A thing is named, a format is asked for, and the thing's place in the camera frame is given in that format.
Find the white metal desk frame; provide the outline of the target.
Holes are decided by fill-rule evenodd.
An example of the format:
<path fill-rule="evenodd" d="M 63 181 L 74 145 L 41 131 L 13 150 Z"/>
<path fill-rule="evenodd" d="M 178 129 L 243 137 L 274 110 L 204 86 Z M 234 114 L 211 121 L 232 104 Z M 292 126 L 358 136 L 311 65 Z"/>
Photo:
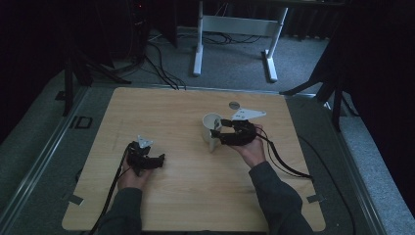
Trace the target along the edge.
<path fill-rule="evenodd" d="M 282 8 L 282 13 L 276 21 L 205 15 L 203 0 L 199 1 L 198 10 L 198 42 L 193 67 L 194 76 L 199 76 L 202 73 L 204 53 L 203 34 L 205 32 L 217 32 L 270 37 L 271 44 L 270 47 L 263 52 L 263 61 L 269 80 L 271 82 L 276 82 L 278 80 L 277 70 L 274 63 L 274 53 L 281 35 L 285 18 L 288 14 L 288 7 Z"/>

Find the person's right hand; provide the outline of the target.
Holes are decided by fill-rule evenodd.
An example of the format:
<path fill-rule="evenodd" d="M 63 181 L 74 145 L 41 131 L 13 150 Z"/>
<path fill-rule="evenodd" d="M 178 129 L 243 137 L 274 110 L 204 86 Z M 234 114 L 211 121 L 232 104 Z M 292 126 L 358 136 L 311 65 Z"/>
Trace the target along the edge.
<path fill-rule="evenodd" d="M 266 161 L 263 142 L 258 136 L 251 143 L 244 146 L 232 146 L 232 149 L 242 157 L 250 168 Z"/>

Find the black computer tower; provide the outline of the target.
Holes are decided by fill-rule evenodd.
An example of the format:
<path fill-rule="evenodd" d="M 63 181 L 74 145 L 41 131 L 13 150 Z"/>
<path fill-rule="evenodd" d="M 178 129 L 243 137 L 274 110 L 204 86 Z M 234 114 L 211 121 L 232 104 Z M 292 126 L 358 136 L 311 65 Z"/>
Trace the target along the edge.
<path fill-rule="evenodd" d="M 136 63 L 141 63 L 145 57 L 145 50 L 150 32 L 149 1 L 127 0 L 129 5 L 129 20 L 132 38 L 129 55 Z"/>

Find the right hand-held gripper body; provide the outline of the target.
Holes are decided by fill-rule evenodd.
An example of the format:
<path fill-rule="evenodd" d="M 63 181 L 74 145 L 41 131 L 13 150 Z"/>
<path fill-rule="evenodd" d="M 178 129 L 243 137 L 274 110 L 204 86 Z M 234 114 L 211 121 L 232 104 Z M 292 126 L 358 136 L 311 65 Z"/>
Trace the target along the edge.
<path fill-rule="evenodd" d="M 222 145 L 244 146 L 251 143 L 256 137 L 255 126 L 251 123 L 252 118 L 261 118 L 266 115 L 265 111 L 239 109 L 231 118 L 234 129 L 233 133 L 222 133 L 220 138 Z"/>

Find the white cup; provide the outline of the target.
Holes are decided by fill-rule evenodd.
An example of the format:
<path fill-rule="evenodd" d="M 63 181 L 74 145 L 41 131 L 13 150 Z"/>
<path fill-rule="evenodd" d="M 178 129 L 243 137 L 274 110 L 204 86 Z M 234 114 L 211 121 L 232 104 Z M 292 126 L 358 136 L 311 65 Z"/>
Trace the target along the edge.
<path fill-rule="evenodd" d="M 222 119 L 222 116 L 216 113 L 206 114 L 202 119 L 202 124 L 203 124 L 202 136 L 203 136 L 204 141 L 208 144 L 208 150 L 211 153 L 214 151 L 216 145 L 219 143 L 219 140 L 217 138 L 211 137 L 211 132 L 213 130 L 219 131 L 221 129 L 221 123 L 220 123 L 221 119 Z"/>

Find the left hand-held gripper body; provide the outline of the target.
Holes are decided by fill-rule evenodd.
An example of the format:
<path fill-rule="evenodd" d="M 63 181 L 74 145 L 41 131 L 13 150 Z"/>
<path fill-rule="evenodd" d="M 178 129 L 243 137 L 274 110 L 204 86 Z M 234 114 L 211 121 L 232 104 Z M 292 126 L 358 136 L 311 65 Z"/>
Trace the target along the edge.
<path fill-rule="evenodd" d="M 151 140 L 138 135 L 137 140 L 132 141 L 126 147 L 127 163 L 137 175 L 140 175 L 144 170 L 152 169 L 154 167 L 151 159 L 146 158 L 143 155 L 143 150 L 146 147 L 151 147 L 152 144 L 153 142 Z"/>

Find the person's left hand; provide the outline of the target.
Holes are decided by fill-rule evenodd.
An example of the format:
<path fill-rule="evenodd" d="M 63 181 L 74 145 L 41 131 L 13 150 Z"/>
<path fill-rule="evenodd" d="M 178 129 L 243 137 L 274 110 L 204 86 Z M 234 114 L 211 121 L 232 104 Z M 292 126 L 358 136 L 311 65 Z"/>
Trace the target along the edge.
<path fill-rule="evenodd" d="M 153 173 L 151 169 L 147 169 L 140 175 L 137 175 L 132 169 L 129 168 L 127 161 L 123 162 L 121 169 L 122 175 L 117 180 L 118 190 L 125 188 L 137 188 L 142 190 Z"/>

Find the black tripod stand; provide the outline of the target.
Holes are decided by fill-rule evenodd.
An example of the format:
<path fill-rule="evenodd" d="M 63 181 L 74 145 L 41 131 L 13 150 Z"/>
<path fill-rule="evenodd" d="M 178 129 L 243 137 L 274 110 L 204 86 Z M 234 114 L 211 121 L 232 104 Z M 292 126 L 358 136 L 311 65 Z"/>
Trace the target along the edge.
<path fill-rule="evenodd" d="M 327 102 L 331 96 L 334 96 L 332 124 L 337 131 L 340 131 L 343 92 L 346 91 L 347 80 L 352 75 L 352 70 L 356 68 L 354 59 L 354 49 L 349 35 L 336 31 L 308 81 L 283 91 L 282 95 L 293 96 L 317 83 L 322 83 L 316 94 L 317 101 Z"/>
<path fill-rule="evenodd" d="M 58 94 L 58 98 L 65 102 L 63 116 L 66 117 L 72 110 L 74 105 L 73 94 L 73 78 L 76 77 L 78 82 L 84 86 L 90 86 L 93 82 L 92 75 L 89 72 L 89 67 L 95 69 L 103 76 L 110 80 L 120 84 L 130 84 L 130 81 L 116 76 L 113 72 L 106 69 L 104 66 L 95 62 L 92 58 L 88 57 L 81 50 L 72 48 L 67 52 L 67 59 L 65 61 L 64 72 L 64 88 L 63 92 Z"/>

